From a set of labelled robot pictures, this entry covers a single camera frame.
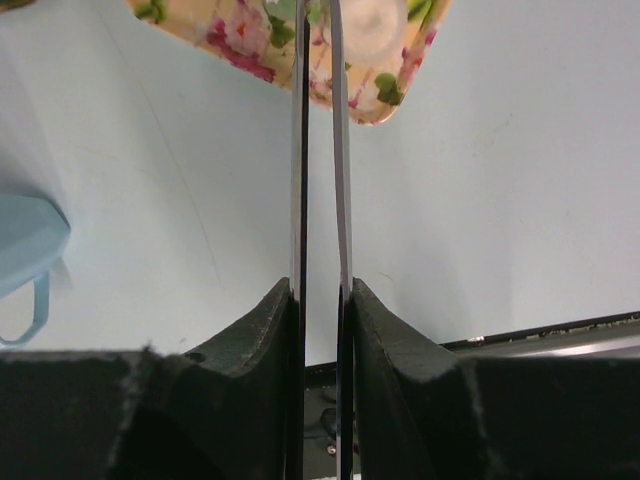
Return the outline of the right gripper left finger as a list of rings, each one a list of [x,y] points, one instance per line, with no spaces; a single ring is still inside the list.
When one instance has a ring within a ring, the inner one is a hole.
[[[299,479],[303,362],[287,279],[183,354],[1,356],[5,479]]]

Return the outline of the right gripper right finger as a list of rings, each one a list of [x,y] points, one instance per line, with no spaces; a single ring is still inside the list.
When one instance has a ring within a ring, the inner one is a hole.
[[[366,479],[635,479],[635,359],[464,357],[353,288]]]

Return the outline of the white cupcake pastry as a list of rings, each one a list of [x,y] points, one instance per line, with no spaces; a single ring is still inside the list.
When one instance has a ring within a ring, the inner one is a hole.
[[[402,46],[408,27],[406,1],[349,0],[340,7],[348,63],[375,66]]]

